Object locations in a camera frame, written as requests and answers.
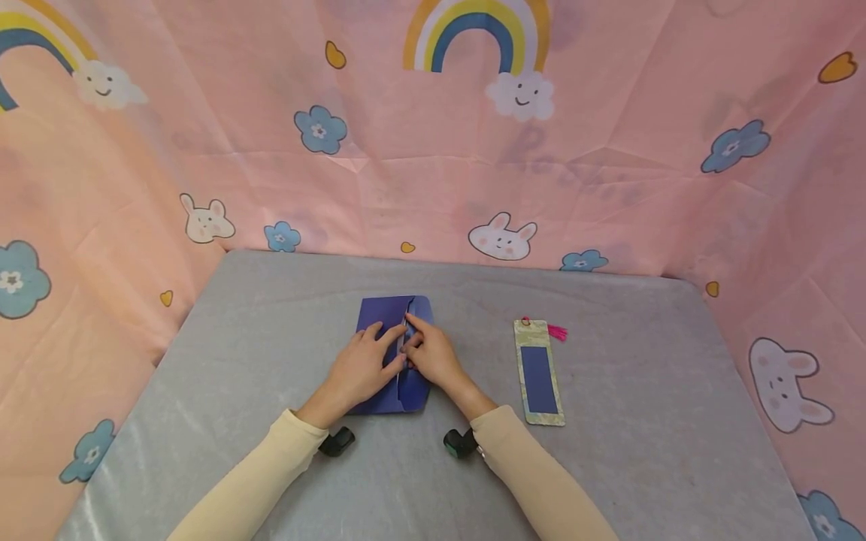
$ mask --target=pink backdrop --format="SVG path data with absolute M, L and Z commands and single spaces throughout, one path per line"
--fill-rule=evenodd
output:
M 690 280 L 818 538 L 862 541 L 864 21 L 3 0 L 0 538 L 51 538 L 224 252 L 257 248 Z

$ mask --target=hand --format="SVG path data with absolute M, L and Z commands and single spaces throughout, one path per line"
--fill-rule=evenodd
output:
M 417 332 L 404 344 L 402 351 L 418 371 L 441 387 L 469 421 L 496 409 L 496 403 L 463 370 L 442 329 L 410 313 L 406 314 L 406 319 Z
M 406 314 L 406 319 L 417 332 L 404 344 L 401 352 L 424 377 L 446 392 L 466 382 L 471 383 L 442 329 L 410 313 Z
M 406 356 L 397 355 L 382 368 L 382 357 L 394 340 L 406 333 L 405 325 L 394 326 L 376 340 L 382 322 L 358 331 L 337 355 L 325 382 L 295 414 L 303 422 L 328 428 L 357 404 L 378 393 L 404 366 Z

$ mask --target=gray table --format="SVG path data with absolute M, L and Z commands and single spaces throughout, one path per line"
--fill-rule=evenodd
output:
M 553 343 L 566 426 L 530 431 L 622 541 L 814 539 L 688 283 L 249 251 L 223 259 L 59 539 L 165 539 L 321 382 L 361 298 L 414 293 L 470 375 L 521 416 L 512 322 L 569 329 Z M 536 538 L 480 456 L 443 448 L 467 423 L 439 391 L 421 414 L 344 424 L 355 445 L 317 456 L 256 539 Z

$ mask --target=folded blue paper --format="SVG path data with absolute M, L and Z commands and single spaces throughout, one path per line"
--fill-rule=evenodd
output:
M 382 330 L 376 339 L 382 338 L 385 331 L 394 325 L 405 323 L 409 327 L 404 340 L 408 340 L 415 329 L 405 321 L 404 315 L 410 313 L 428 323 L 433 323 L 433 309 L 430 299 L 421 295 L 404 297 L 377 297 L 361 300 L 361 312 L 358 315 L 358 331 L 368 326 L 382 322 Z M 382 366 L 387 366 L 397 356 L 398 340 L 390 346 L 382 359 Z M 362 402 L 349 411 L 349 415 L 374 415 L 379 413 L 406 413 L 418 411 L 427 403 L 430 393 L 430 382 L 421 372 L 405 368 L 390 380 L 385 387 L 370 400 Z

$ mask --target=blue paper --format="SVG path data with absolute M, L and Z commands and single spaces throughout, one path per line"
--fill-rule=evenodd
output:
M 385 331 L 394 325 L 404 323 L 406 313 L 418 316 L 420 319 L 433 323 L 433 310 L 430 300 L 421 295 L 410 295 L 403 297 L 376 297 L 361 300 L 361 311 L 358 315 L 358 328 L 365 329 L 368 326 L 381 321 L 382 330 L 376 339 L 382 338 Z M 415 334 L 416 329 L 406 323 L 409 330 L 404 340 Z M 388 351 L 382 359 L 382 366 L 387 366 L 398 354 L 397 342 L 388 346 Z M 394 377 L 382 390 L 376 393 L 366 402 L 362 402 L 349 411 L 349 415 L 375 415 L 381 413 L 406 413 L 418 411 L 427 403 L 427 395 L 430 393 L 430 382 L 421 372 L 404 368 Z
M 547 348 L 522 345 L 523 383 L 527 389 L 527 405 L 532 413 L 559 413 L 556 396 L 553 394 L 553 378 L 550 375 L 550 359 Z

